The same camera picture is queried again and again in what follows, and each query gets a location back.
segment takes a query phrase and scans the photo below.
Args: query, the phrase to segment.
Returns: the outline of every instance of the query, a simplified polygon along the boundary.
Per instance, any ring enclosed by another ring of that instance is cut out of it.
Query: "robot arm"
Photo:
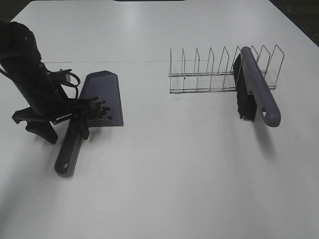
[[[13,81],[29,108],[16,111],[16,123],[27,121],[26,130],[43,137],[52,144],[57,134],[51,123],[71,119],[83,139],[89,136],[87,114],[92,111],[91,100],[78,99],[80,79],[71,70],[50,72],[41,62],[33,33],[17,22],[0,22],[0,73]],[[77,85],[68,81],[75,77]],[[68,98],[61,85],[75,88],[76,97]]]

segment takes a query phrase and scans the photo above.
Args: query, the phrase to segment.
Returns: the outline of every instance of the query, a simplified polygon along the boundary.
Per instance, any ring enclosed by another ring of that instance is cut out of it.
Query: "wire rack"
[[[272,53],[265,45],[257,51],[254,46],[250,47],[256,62],[265,78],[268,87],[273,90],[277,87],[279,73],[284,61],[285,54],[278,45]],[[207,60],[202,60],[198,48],[195,51],[195,59],[187,60],[184,48],[181,52],[181,60],[173,60],[170,49],[169,58],[169,92],[201,93],[201,92],[228,92],[235,91],[233,64],[241,52],[237,46],[234,54],[230,57],[230,51],[226,47],[220,52],[219,59],[215,58],[212,48],[209,48]]]

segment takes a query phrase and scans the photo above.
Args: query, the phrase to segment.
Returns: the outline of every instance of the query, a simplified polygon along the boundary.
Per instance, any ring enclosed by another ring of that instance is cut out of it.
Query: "white surface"
[[[44,61],[75,61],[49,69],[118,74],[125,126],[92,129],[60,178],[67,124],[55,146],[15,125],[26,103],[1,76],[0,238],[317,239],[319,49],[269,2],[240,2],[35,1],[19,14]],[[279,128],[240,120],[236,93],[168,94],[170,47],[251,43],[286,53]]]

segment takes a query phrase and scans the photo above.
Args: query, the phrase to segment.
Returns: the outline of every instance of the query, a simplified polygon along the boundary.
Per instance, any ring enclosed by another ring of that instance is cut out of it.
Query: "handle hole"
[[[65,161],[62,165],[62,169],[66,169],[68,167],[69,163]]]
[[[267,112],[266,112],[265,108],[261,109],[261,113],[263,114],[264,117],[266,117]]]

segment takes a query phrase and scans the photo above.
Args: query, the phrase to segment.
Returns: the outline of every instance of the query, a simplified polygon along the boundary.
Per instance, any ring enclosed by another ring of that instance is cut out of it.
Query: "brush handle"
[[[247,92],[254,95],[258,106],[257,110],[260,112],[265,124],[270,127],[278,127],[281,120],[280,111],[253,53],[249,47],[244,46],[241,54]]]

